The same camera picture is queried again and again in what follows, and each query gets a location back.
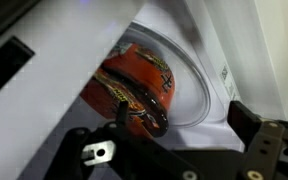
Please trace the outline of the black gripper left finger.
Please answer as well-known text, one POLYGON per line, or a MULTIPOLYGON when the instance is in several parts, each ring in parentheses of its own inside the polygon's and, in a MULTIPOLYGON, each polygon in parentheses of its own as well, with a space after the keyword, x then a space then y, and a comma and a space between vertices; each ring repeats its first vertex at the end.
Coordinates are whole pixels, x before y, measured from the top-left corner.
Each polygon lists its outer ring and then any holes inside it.
POLYGON ((118 175, 121 142, 114 130, 123 130, 128 115, 126 101, 118 105, 114 121, 91 132, 86 127, 70 129, 64 136, 43 180, 87 180, 96 165, 107 163, 118 175))

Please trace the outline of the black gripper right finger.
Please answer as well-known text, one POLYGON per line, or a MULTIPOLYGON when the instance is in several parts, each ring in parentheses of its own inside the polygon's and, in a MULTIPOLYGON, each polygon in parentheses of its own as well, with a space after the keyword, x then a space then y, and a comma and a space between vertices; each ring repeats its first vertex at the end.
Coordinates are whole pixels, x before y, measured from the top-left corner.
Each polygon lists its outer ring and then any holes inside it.
POLYGON ((262 120, 239 101, 227 122, 245 145, 239 180, 288 180, 288 122, 262 120))

